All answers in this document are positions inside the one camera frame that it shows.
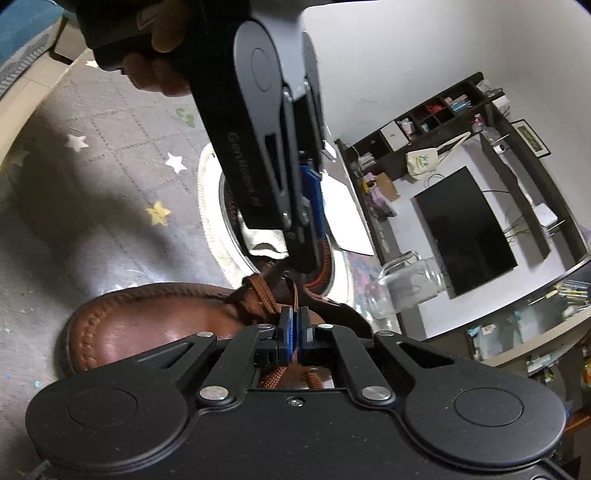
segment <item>yellow star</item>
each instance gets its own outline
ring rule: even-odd
[[[166,222],[166,216],[172,212],[162,206],[162,202],[159,200],[152,207],[147,207],[146,212],[152,217],[152,225],[168,225]]]

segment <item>glass pitcher handle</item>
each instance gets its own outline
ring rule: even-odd
[[[395,258],[394,260],[389,261],[388,263],[386,263],[382,267],[382,270],[379,273],[378,279],[384,278],[394,268],[396,268],[400,264],[403,264],[403,263],[407,262],[408,260],[410,260],[413,257],[415,258],[416,261],[421,260],[421,255],[419,255],[417,252],[410,251],[410,252],[406,252],[404,255],[402,255],[402,256],[400,256],[398,258]]]

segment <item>framed picture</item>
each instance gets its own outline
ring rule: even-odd
[[[519,136],[523,138],[536,157],[542,158],[550,155],[550,150],[544,145],[544,142],[542,142],[541,138],[538,137],[528,122],[525,120],[517,120],[516,122],[511,122],[511,125],[513,125],[513,128],[515,128],[517,133],[519,133]]]

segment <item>television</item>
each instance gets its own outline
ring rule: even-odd
[[[511,247],[467,167],[415,196],[456,295],[517,266]]]

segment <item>human hand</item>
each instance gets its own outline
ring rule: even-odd
[[[152,47],[160,53],[177,48],[187,31],[193,11],[185,0],[164,0],[152,26]],[[129,53],[123,59],[123,73],[140,90],[162,92],[167,97],[188,95],[187,79],[164,58],[146,59],[139,53]]]

